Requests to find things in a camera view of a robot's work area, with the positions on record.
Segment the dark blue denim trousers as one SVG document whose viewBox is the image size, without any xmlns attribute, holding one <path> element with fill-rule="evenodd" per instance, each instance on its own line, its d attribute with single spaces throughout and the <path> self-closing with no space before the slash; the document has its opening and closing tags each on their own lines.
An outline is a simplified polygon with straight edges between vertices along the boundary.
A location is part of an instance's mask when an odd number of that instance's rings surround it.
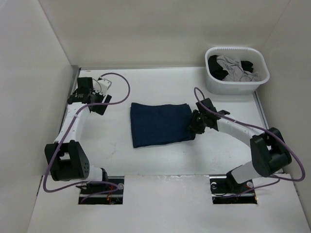
<svg viewBox="0 0 311 233">
<path fill-rule="evenodd" d="M 133 147 L 194 140 L 195 134 L 188 130 L 191 118 L 191 108 L 186 103 L 149 106 L 133 102 L 130 108 Z"/>
</svg>

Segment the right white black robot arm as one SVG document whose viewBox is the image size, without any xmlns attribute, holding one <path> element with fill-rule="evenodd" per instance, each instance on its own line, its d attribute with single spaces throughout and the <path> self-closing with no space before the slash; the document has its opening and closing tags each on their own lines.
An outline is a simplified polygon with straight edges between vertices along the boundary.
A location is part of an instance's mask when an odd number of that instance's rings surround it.
<svg viewBox="0 0 311 233">
<path fill-rule="evenodd" d="M 230 112 L 217 111 L 211 99 L 196 102 L 188 129 L 195 134 L 203 134 L 210 128 L 238 139 L 250 148 L 251 161 L 226 173 L 222 185 L 229 192 L 237 192 L 247 182 L 258 177 L 269 177 L 292 162 L 292 157 L 282 145 L 283 137 L 276 128 L 251 129 L 235 121 L 226 119 Z"/>
</svg>

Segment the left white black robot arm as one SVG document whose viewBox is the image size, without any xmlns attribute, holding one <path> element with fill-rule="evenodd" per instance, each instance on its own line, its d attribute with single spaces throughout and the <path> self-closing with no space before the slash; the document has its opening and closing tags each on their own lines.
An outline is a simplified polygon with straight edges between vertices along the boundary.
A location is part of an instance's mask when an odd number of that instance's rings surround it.
<svg viewBox="0 0 311 233">
<path fill-rule="evenodd" d="M 65 137 L 60 150 L 50 169 L 54 181 L 85 180 L 93 181 L 92 187 L 97 193 L 105 193 L 109 188 L 109 181 L 106 171 L 90 165 L 90 162 L 79 142 L 83 127 L 89 114 L 95 112 L 103 115 L 107 106 L 87 106 L 79 113 L 78 110 L 90 103 L 109 103 L 111 96 L 106 92 L 112 82 L 91 77 L 77 79 L 77 89 L 67 100 L 67 113 L 61 131 L 52 144 L 45 146 L 44 152 L 47 162 L 50 163 L 52 156 Z"/>
</svg>

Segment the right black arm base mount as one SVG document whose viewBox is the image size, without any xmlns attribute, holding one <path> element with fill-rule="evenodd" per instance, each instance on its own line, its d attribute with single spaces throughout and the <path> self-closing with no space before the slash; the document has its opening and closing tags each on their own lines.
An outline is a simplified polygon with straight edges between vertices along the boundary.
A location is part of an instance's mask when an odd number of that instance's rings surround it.
<svg viewBox="0 0 311 233">
<path fill-rule="evenodd" d="M 213 204 L 257 204 L 257 197 L 252 180 L 230 187 L 225 176 L 211 176 L 210 190 Z"/>
</svg>

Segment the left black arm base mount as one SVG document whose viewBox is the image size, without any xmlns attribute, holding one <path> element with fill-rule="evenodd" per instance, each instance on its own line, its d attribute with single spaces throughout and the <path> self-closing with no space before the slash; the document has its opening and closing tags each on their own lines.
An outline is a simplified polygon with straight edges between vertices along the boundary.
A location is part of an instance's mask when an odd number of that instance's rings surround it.
<svg viewBox="0 0 311 233">
<path fill-rule="evenodd" d="M 124 192 L 124 176 L 108 177 L 108 181 L 118 185 L 118 190 L 111 184 L 82 184 L 80 189 L 79 205 L 122 205 Z"/>
</svg>

